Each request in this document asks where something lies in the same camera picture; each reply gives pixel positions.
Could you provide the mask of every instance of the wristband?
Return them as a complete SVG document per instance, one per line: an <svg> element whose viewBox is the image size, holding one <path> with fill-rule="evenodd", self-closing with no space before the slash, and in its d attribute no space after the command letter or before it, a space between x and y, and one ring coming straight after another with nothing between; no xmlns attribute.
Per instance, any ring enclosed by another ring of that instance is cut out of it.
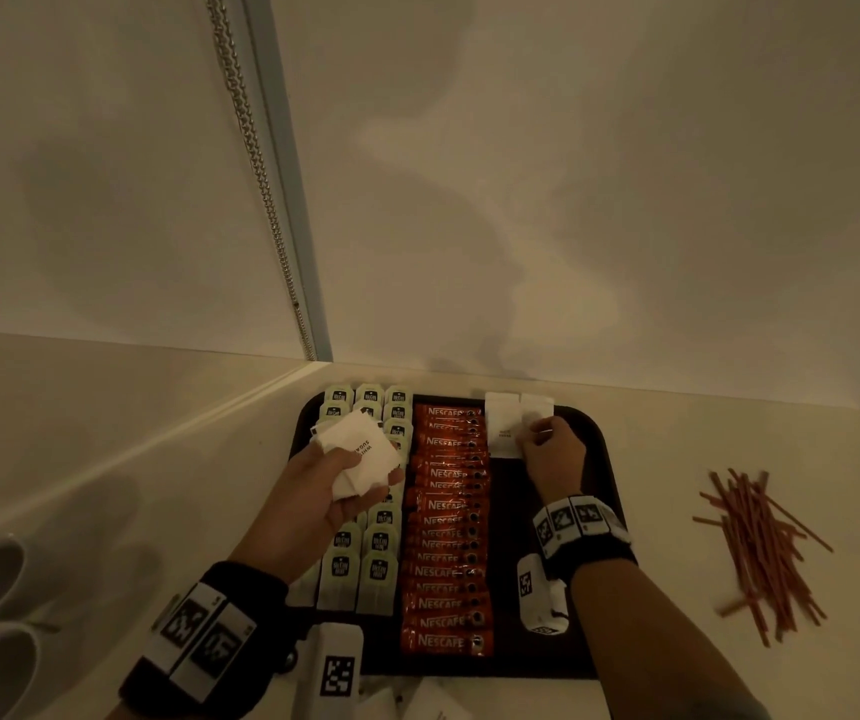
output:
<svg viewBox="0 0 860 720"><path fill-rule="evenodd" d="M120 687L148 718L239 720L254 709L298 638L287 584L232 561L214 563L158 625Z"/></svg>
<svg viewBox="0 0 860 720"><path fill-rule="evenodd" d="M590 495L572 495L540 508L533 528L544 566L568 586L584 564L626 559L637 563L630 534L604 503Z"/></svg>

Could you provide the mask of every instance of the metal chain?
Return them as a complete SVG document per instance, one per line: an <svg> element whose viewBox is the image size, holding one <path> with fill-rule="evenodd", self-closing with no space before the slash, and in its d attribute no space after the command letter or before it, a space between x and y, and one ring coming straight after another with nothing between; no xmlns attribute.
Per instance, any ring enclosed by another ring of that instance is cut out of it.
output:
<svg viewBox="0 0 860 720"><path fill-rule="evenodd" d="M263 211L267 215L270 232L273 233L273 244L276 246L276 259L280 262L283 280L287 284L287 293L290 296L293 315L296 317L296 327L300 332L303 354L307 360L317 361L317 350L314 348L313 339L310 338L310 332L304 320L304 311L297 297L297 288L294 285L290 259L287 257L286 243L283 240L283 232L280 230L277 206L274 205L274 196L270 191L270 178L267 175L267 166L264 163L260 140L256 134L250 100L247 98L247 85L244 83L243 72L240 70L240 62L237 60L237 50L233 42L231 21L227 14L227 7L224 5L224 0L206 0L206 8L210 12L210 25L213 28L213 44L217 49L217 58L220 59L220 67L223 69L223 80L233 100L233 110L237 115L237 124L244 137L244 145L246 146L246 153L249 156L250 168L253 169L253 174L260 187L260 197L263 199Z"/></svg>

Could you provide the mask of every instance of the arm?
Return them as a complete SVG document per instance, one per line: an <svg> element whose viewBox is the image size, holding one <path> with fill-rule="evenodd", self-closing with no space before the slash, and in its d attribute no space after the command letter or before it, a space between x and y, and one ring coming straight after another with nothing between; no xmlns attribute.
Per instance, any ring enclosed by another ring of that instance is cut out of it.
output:
<svg viewBox="0 0 860 720"><path fill-rule="evenodd" d="M568 423L540 420L519 441L544 504L580 494L587 448ZM723 654L629 560L581 566L570 594L616 720L690 717L704 703L720 708L707 717L730 704L760 712Z"/></svg>
<svg viewBox="0 0 860 720"><path fill-rule="evenodd" d="M327 552L344 523L387 496L387 487L375 487L366 495L334 502L333 481L359 463L360 455L355 452L338 447L324 454L316 441L310 442L287 462L228 560L275 576L288 586L299 579ZM401 480L403 470L389 473L391 485ZM141 717L120 703L106 720Z"/></svg>

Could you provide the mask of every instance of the person's left hand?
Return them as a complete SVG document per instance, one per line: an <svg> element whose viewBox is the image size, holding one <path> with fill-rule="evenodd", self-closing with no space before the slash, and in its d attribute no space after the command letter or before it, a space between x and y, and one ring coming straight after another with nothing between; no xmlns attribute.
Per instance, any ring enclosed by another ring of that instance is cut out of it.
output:
<svg viewBox="0 0 860 720"><path fill-rule="evenodd" d="M264 571L288 585L324 554L344 523L354 520L387 496L387 487L366 495L333 500L333 481L360 455L336 447L324 454L316 441L292 456L243 539L229 559ZM389 483L403 480L399 467Z"/></svg>

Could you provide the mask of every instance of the hand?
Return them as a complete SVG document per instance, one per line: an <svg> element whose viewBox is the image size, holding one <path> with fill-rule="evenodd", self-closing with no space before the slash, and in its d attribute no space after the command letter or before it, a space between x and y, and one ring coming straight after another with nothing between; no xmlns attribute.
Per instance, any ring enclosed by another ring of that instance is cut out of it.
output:
<svg viewBox="0 0 860 720"><path fill-rule="evenodd" d="M292 456L267 502L246 531L230 560L276 576L288 585L304 575L326 552L344 523L354 520L387 496L387 487L365 495L333 500L333 481L360 455L336 447L324 454L316 441ZM389 483L403 480L399 467Z"/></svg>
<svg viewBox="0 0 860 720"><path fill-rule="evenodd" d="M544 505L580 495L587 447L561 416L538 419L516 437Z"/></svg>

